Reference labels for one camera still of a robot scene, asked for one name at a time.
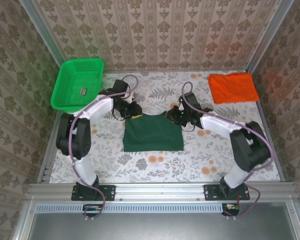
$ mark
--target orange cloth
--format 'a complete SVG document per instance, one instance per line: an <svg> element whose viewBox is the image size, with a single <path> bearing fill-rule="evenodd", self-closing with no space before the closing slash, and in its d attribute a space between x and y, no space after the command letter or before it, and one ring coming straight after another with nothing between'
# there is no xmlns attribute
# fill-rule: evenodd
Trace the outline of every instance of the orange cloth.
<svg viewBox="0 0 300 240"><path fill-rule="evenodd" d="M215 104L259 101L251 73L210 74L208 83Z"/></svg>

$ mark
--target green t-shirt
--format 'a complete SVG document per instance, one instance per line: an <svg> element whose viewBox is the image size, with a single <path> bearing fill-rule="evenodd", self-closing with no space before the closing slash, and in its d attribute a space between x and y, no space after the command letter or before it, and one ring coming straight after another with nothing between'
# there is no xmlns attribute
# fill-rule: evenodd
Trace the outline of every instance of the green t-shirt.
<svg viewBox="0 0 300 240"><path fill-rule="evenodd" d="M179 125L166 118L167 112L125 120L125 152L183 151L184 139Z"/></svg>

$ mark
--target green plastic basket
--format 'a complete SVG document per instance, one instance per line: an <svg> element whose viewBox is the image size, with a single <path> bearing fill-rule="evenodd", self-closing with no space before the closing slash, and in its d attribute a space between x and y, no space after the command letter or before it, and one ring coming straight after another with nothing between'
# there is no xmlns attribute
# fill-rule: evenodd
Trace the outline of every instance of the green plastic basket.
<svg viewBox="0 0 300 240"><path fill-rule="evenodd" d="M55 82L51 106L56 110L74 113L100 92L104 62L99 58L74 58L65 61Z"/></svg>

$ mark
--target patterned wallpaper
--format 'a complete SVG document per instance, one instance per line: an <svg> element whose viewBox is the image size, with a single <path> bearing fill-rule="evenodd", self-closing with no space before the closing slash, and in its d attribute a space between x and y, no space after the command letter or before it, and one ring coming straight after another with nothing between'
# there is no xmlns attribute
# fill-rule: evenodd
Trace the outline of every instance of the patterned wallpaper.
<svg viewBox="0 0 300 240"><path fill-rule="evenodd" d="M34 0L64 59L106 71L244 69L280 0Z"/></svg>
<svg viewBox="0 0 300 240"><path fill-rule="evenodd" d="M281 166L300 199L300 0L253 73Z"/></svg>
<svg viewBox="0 0 300 240"><path fill-rule="evenodd" d="M10 239L37 181L55 112L58 66L17 0L0 0L0 240Z"/></svg>

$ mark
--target floral fabric surface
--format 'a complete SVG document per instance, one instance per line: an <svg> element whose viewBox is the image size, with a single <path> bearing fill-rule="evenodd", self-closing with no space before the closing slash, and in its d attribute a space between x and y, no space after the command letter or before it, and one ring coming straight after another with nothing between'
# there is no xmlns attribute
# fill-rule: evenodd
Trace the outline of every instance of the floral fabric surface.
<svg viewBox="0 0 300 240"><path fill-rule="evenodd" d="M228 74L230 71L134 73L139 79L134 99L145 114L157 115L178 104L183 84L191 81L192 91L202 108L212 108L219 115L240 122L256 121L262 126L255 102L214 104L207 81L211 73ZM127 74L104 74L103 88L112 87L116 79ZM133 78L126 81L131 87L135 85ZM192 128L188 124L184 130ZM86 157L102 183L219 181L235 163L230 141L210 130L196 127L192 132L183 131L184 151L169 152L124 152L124 130L125 122L116 120L111 112L91 120L92 146ZM69 157L58 151L50 183L74 183L76 180ZM251 180L278 181L280 178L273 164L255 173Z"/></svg>

